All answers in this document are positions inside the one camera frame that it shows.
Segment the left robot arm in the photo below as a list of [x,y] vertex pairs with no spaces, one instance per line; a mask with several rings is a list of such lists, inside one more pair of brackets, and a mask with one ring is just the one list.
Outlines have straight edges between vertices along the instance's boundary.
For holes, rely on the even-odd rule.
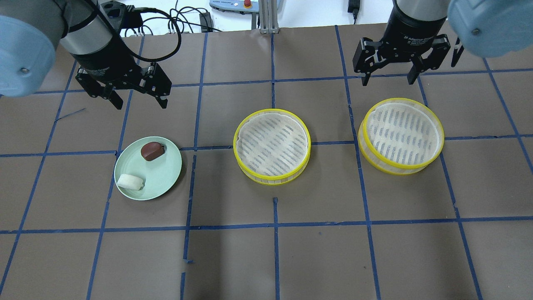
[[108,100],[120,110],[118,90],[135,90],[167,107],[172,82],[158,64],[144,58],[120,38],[127,15],[160,13],[156,8],[128,8],[116,1],[2,0],[1,95],[25,97],[38,91],[55,64],[58,45],[80,65],[76,81],[90,97]]

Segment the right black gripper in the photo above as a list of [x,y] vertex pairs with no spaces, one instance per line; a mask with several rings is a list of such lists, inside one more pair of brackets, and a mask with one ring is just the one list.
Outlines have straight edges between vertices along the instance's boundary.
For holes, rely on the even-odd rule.
[[391,63],[411,63],[407,74],[409,85],[427,70],[437,70],[446,58],[451,44],[440,34],[445,18],[426,21],[414,17],[390,17],[380,40],[362,37],[353,56],[354,72],[362,74],[367,87],[371,75]]

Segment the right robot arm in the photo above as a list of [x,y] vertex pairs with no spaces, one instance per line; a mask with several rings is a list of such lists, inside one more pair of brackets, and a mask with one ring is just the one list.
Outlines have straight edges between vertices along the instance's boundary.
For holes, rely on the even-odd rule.
[[455,67],[463,51],[482,58],[500,57],[532,44],[531,0],[394,0],[384,35],[364,37],[352,59],[362,85],[390,63],[412,63],[414,84],[437,70],[453,50]]

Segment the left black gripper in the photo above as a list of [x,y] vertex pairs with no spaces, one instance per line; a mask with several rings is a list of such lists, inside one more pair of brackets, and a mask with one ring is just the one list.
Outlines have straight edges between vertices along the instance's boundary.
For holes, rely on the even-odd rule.
[[141,67],[122,40],[109,40],[89,54],[75,54],[80,65],[76,81],[90,97],[101,97],[117,110],[124,101],[118,90],[135,90],[154,97],[162,109],[168,105],[172,82],[158,62]]

